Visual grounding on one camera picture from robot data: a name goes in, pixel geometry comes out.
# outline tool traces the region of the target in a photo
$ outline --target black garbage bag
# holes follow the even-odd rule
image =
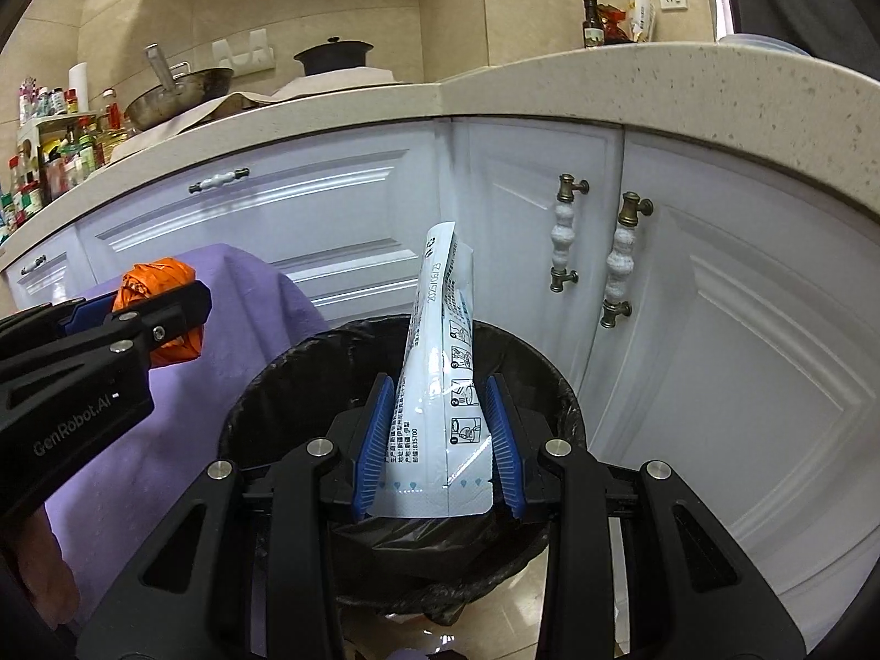
[[[220,458],[239,467],[270,464],[327,434],[337,414],[363,406],[376,374],[399,379],[408,315],[345,324],[302,341],[261,372],[230,411]],[[474,323],[478,392],[501,372],[513,401],[544,414],[553,433],[586,445],[578,400],[542,354],[509,332]],[[548,529],[521,524],[503,503],[459,518],[367,518],[330,533],[337,600],[380,613],[437,618],[489,593],[547,546]]]

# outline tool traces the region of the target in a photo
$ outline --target white plastic packet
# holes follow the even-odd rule
[[[428,231],[374,516],[492,508],[492,437],[474,388],[474,252],[455,223]]]
[[[629,0],[629,30],[634,42],[650,42],[654,37],[654,19],[657,14],[651,0]]]

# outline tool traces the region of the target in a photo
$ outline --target human hand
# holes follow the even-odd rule
[[[16,564],[19,580],[37,613],[53,630],[68,623],[79,607],[73,572],[61,555],[50,518],[41,506],[18,528],[0,533],[3,545]]]

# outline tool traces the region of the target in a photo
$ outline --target speckled countertop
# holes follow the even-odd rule
[[[0,249],[0,270],[116,197],[201,162],[318,131],[457,115],[630,125],[763,159],[880,215],[880,82],[818,59],[711,43],[554,54],[435,84],[353,90],[253,109],[98,171]]]

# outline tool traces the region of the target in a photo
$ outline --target white cabinet door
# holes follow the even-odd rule
[[[474,248],[474,314],[534,345],[580,386],[600,314],[604,260],[619,201],[622,131],[513,119],[453,122],[452,195],[443,218]],[[559,176],[586,179],[575,193],[569,270],[578,283],[550,291]]]
[[[95,284],[76,226],[67,226],[34,246],[7,267],[3,276],[19,310],[78,297]]]
[[[100,279],[225,243],[276,266],[330,323],[408,311],[439,222],[432,122],[338,131],[235,153],[150,184],[82,222]],[[244,178],[190,184],[246,168]]]
[[[812,647],[880,550],[880,228],[807,184],[628,134],[649,197],[631,318],[599,328],[591,450],[668,461],[749,553]]]

